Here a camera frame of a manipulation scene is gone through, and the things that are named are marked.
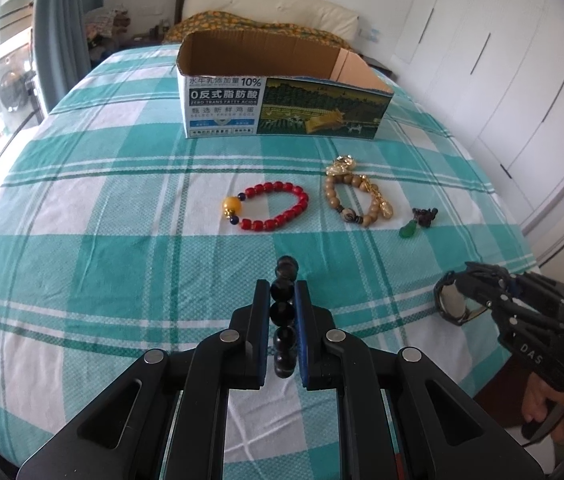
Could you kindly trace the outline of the washing machine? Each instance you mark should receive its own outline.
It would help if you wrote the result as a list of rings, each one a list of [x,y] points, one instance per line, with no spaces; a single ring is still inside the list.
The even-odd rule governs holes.
[[[33,75],[27,46],[12,50],[0,58],[0,111],[7,115],[30,114]]]

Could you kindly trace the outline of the cream padded headboard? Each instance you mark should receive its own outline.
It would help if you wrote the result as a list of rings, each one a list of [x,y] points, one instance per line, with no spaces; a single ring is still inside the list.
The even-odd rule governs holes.
[[[359,14],[325,0],[175,0],[175,18],[220,11],[264,23],[289,23],[324,30],[352,43],[359,29]]]

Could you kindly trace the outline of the teal white plaid cloth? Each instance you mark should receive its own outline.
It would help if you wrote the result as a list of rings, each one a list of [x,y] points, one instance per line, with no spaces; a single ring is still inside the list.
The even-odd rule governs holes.
[[[402,90],[371,140],[193,140],[177,54],[99,65],[0,188],[0,455],[22,464],[146,350],[227,327],[283,255],[339,328],[419,347],[480,391],[508,359],[495,323],[446,323],[434,285],[468,261],[535,258],[460,142]],[[438,214],[401,238],[413,208]]]

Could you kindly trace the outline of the pile of clothes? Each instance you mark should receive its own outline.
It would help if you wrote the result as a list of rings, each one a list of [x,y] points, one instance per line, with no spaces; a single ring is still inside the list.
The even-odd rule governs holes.
[[[124,34],[131,24],[128,11],[115,8],[100,8],[88,11],[84,15],[86,36],[100,35],[112,38]]]

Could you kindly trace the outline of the white built-in wardrobe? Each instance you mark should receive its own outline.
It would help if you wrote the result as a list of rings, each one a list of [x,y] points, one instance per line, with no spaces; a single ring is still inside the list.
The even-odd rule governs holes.
[[[563,205],[564,0],[413,0],[393,58],[525,232]]]

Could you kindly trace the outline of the blue curtain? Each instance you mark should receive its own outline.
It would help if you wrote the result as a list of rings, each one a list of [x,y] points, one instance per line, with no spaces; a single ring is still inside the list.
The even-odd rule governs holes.
[[[84,15],[103,1],[34,0],[33,58],[47,110],[91,70]]]

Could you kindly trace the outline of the green pendant dark tassel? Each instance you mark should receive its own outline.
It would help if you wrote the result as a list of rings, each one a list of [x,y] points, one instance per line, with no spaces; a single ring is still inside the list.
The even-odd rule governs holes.
[[[399,236],[401,238],[413,237],[419,228],[428,229],[436,219],[438,209],[413,208],[412,214],[413,218],[399,230]]]

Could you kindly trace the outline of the orange floral bedspread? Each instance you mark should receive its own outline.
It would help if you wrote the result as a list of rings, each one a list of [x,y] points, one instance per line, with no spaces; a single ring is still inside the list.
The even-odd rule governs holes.
[[[345,39],[326,30],[291,23],[266,23],[242,18],[224,11],[203,11],[171,26],[163,35],[162,44],[182,44],[192,34],[236,41],[244,37],[249,46],[257,40],[282,44],[296,51],[355,52]]]

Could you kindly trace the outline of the dark wooden right nightstand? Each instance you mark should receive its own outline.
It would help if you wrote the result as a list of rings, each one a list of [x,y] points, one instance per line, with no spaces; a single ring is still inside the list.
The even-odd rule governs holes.
[[[385,66],[383,63],[379,62],[378,60],[375,60],[375,58],[370,58],[370,56],[367,55],[363,55],[362,58],[363,61],[367,63],[367,65],[373,68],[373,70],[378,70],[380,73],[382,73],[383,75],[385,75],[391,80],[396,79],[396,75],[393,73],[393,71],[387,66]]]

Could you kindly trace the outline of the open cardboard box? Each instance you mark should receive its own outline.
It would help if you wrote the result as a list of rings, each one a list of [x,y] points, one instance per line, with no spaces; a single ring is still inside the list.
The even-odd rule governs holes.
[[[187,35],[177,57],[184,130],[373,139],[393,88],[341,47],[263,30]]]

